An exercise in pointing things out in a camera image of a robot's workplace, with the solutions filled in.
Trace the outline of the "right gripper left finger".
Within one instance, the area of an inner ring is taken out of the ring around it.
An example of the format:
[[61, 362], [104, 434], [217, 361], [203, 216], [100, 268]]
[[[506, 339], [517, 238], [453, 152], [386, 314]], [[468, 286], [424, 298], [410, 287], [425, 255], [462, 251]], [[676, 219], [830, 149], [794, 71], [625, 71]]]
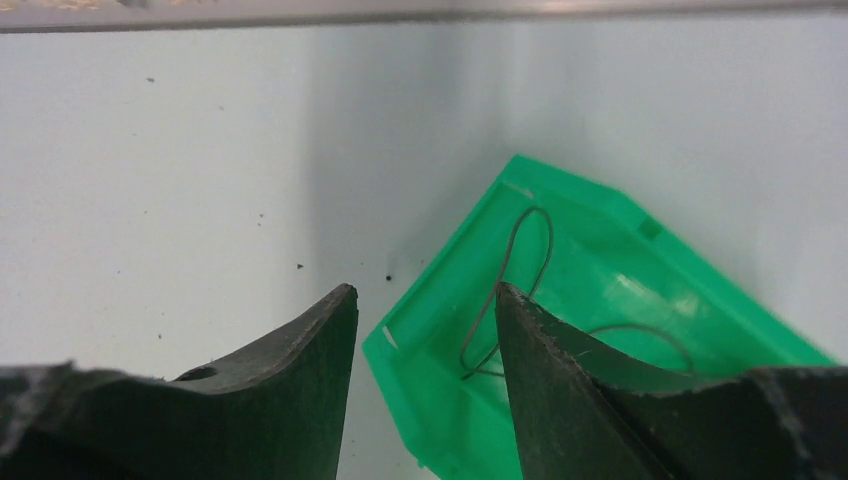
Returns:
[[70, 362], [1, 370], [5, 479], [333, 479], [356, 289], [173, 380]]

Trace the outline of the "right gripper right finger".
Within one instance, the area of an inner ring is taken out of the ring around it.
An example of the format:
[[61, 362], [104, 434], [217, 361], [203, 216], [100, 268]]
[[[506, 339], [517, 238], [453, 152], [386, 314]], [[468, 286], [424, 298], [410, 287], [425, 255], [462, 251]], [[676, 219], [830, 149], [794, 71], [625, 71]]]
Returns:
[[527, 479], [843, 479], [847, 370], [688, 376], [567, 324], [511, 284], [496, 323]]

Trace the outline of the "green plastic bin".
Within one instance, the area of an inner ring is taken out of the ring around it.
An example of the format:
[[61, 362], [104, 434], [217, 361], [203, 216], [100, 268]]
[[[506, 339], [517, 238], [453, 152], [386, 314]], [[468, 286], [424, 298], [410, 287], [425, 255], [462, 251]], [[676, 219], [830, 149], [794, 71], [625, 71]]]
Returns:
[[405, 447], [442, 479], [527, 479], [497, 334], [502, 283], [688, 376], [841, 366], [624, 194], [517, 156], [363, 344]]

